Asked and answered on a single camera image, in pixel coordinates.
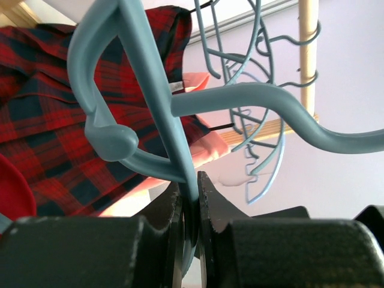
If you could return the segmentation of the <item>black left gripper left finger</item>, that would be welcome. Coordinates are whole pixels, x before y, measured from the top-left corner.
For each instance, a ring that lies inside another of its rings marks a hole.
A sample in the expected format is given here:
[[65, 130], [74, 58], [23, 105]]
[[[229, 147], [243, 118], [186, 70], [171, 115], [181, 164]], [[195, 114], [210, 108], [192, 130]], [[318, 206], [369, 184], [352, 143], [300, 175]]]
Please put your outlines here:
[[170, 184], [133, 217], [26, 217], [1, 239], [2, 287], [180, 287], [182, 199]]

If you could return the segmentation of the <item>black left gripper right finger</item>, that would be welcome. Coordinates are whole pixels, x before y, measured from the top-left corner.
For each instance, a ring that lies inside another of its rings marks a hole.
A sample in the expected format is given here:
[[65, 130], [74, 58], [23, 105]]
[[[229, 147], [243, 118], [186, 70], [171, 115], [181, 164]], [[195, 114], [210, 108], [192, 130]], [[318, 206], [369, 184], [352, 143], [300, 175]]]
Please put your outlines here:
[[203, 287], [382, 287], [383, 207], [351, 220], [303, 206], [248, 216], [197, 176]]

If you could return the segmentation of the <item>red skirt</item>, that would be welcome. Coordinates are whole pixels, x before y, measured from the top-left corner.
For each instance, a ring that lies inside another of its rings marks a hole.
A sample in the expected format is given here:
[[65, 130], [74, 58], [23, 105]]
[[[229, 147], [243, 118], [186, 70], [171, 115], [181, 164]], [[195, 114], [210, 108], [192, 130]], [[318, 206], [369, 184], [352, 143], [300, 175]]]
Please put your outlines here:
[[34, 195], [20, 171], [1, 155], [1, 213], [11, 220], [37, 215]]

